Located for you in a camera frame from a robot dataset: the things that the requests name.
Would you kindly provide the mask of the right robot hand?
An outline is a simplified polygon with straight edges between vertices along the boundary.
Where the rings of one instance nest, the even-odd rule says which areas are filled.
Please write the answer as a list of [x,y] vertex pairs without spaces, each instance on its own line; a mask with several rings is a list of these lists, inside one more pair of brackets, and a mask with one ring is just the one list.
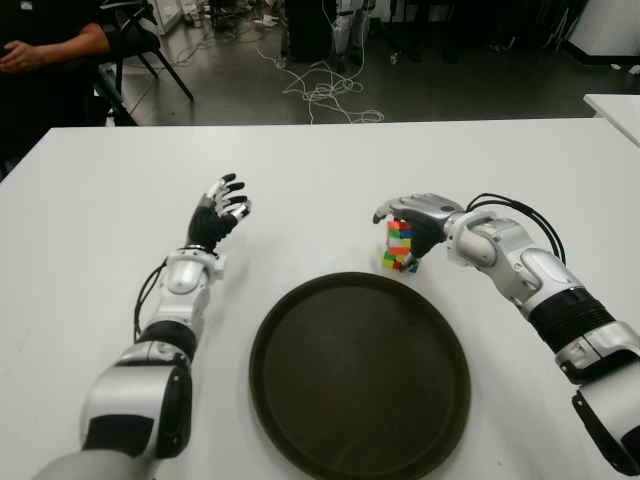
[[412,194],[385,201],[374,212],[372,221],[380,223],[388,216],[406,221],[411,226],[410,253],[402,270],[416,264],[434,246],[446,239],[445,225],[452,216],[461,215],[463,207],[453,200],[426,193]]

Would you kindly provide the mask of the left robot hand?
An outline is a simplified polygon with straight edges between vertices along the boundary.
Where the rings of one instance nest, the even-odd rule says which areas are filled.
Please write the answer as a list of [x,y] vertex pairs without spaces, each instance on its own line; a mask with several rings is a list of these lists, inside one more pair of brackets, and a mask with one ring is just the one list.
[[229,173],[214,182],[201,196],[191,217],[186,246],[213,252],[252,210],[251,200],[242,193],[245,183]]

